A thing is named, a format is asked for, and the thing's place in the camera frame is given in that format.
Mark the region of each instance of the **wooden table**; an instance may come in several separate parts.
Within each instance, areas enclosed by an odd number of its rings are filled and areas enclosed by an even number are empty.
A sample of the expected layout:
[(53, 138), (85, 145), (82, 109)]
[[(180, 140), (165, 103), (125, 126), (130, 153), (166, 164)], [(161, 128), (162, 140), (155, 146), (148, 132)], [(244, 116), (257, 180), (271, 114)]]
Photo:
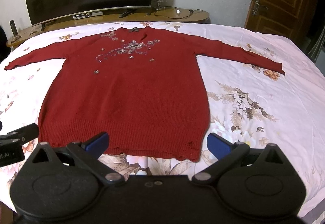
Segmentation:
[(176, 9), (169, 8), (161, 11), (157, 11), (156, 15), (152, 12), (150, 15), (148, 13), (151, 12), (150, 9), (138, 9), (138, 11), (134, 14), (131, 14), (124, 18), (119, 18), (122, 14), (117, 11), (106, 11), (105, 15), (95, 16), (90, 18), (84, 18), (79, 20), (72, 20), (71, 16), (57, 19), (54, 22), (48, 23), (45, 26), (45, 29), (41, 31), (41, 25), (31, 26), (22, 31), (19, 31), (18, 34), (20, 38), (16, 39), (14, 37), (9, 38), (7, 42), (7, 47), (14, 47), (21, 45), (26, 40), (37, 36), (41, 33), (64, 29), (67, 27), (73, 26), (81, 26), (81, 25), (88, 25), (88, 24), (102, 24), (108, 22), (158, 22), (158, 21), (167, 21), (167, 22), (188, 22), (188, 23), (208, 23), (209, 22), (209, 13), (205, 11), (195, 11), (191, 16), (190, 10), (188, 9), (179, 9), (181, 14), (178, 15), (176, 13)]

